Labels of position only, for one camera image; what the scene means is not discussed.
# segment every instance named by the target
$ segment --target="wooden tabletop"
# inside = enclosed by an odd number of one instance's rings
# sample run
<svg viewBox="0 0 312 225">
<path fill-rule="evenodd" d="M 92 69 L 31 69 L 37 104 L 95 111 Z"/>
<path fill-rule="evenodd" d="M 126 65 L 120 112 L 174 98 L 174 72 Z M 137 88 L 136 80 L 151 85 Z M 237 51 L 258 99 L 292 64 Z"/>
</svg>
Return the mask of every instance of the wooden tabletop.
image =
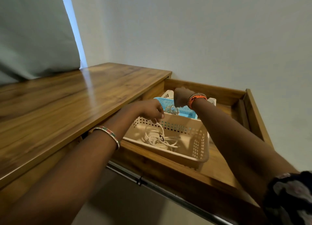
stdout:
<svg viewBox="0 0 312 225">
<path fill-rule="evenodd" d="M 170 75 L 106 63 L 0 87 L 0 188 Z"/>
</svg>

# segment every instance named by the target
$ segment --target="bangle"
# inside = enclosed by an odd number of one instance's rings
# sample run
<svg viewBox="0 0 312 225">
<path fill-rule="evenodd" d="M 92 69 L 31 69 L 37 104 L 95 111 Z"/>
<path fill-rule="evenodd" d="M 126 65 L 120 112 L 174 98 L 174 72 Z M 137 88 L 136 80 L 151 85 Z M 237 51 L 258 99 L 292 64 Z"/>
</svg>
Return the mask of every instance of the bangle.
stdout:
<svg viewBox="0 0 312 225">
<path fill-rule="evenodd" d="M 194 101 L 195 99 L 198 99 L 198 98 L 204 98 L 205 100 L 207 100 L 206 95 L 201 94 L 201 93 L 197 93 L 197 94 L 191 95 L 191 97 L 189 97 L 189 100 L 188 100 L 188 107 L 189 107 L 190 109 L 192 109 L 193 101 Z"/>
<path fill-rule="evenodd" d="M 106 127 L 103 127 L 103 126 L 97 126 L 95 127 L 93 130 L 102 130 L 104 132 L 106 132 L 111 138 L 114 139 L 114 141 L 116 141 L 116 150 L 118 150 L 120 148 L 120 143 L 119 141 L 117 140 L 117 137 L 116 135 L 114 134 L 114 132 L 112 132 L 110 129 L 106 128 Z"/>
</svg>

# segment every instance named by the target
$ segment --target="wooden cabinet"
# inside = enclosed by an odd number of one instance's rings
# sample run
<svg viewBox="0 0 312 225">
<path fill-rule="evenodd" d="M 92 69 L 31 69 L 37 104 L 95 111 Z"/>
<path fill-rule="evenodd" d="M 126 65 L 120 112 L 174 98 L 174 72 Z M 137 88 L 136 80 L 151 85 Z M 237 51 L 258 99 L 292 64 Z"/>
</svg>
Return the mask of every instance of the wooden cabinet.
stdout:
<svg viewBox="0 0 312 225">
<path fill-rule="evenodd" d="M 169 71 L 106 63 L 0 87 L 0 203 L 9 207 L 70 150 L 70 142 L 122 106 L 160 97 L 181 86 L 215 98 L 217 108 L 272 145 L 249 89 L 170 77 Z M 213 142 L 209 160 L 197 170 L 126 141 L 121 146 L 107 167 L 138 185 L 217 224 L 227 224 L 225 220 L 239 224 L 266 221 Z M 29 175 L 36 176 L 25 186 L 21 182 Z"/>
</svg>

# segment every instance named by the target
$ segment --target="sleeve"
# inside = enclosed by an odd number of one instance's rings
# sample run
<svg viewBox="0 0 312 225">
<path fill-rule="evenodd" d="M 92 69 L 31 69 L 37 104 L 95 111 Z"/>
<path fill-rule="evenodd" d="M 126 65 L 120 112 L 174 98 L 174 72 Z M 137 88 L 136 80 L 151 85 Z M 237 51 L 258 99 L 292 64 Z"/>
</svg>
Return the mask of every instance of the sleeve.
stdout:
<svg viewBox="0 0 312 225">
<path fill-rule="evenodd" d="M 285 173 L 267 188 L 263 209 L 274 225 L 312 225 L 312 172 Z"/>
</svg>

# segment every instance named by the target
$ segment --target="forearm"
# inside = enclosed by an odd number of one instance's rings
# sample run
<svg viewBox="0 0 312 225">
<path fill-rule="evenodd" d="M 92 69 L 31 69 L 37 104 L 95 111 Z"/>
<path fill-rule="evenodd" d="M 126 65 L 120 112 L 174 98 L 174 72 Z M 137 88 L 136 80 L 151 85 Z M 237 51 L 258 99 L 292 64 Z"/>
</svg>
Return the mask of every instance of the forearm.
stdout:
<svg viewBox="0 0 312 225">
<path fill-rule="evenodd" d="M 297 172 L 260 138 L 204 99 L 192 105 L 238 181 L 260 204 L 267 183 L 285 172 Z"/>
<path fill-rule="evenodd" d="M 121 140 L 136 117 L 138 111 L 126 106 L 103 126 Z M 70 224 L 115 149 L 108 134 L 94 131 L 18 200 L 1 223 Z"/>
</svg>

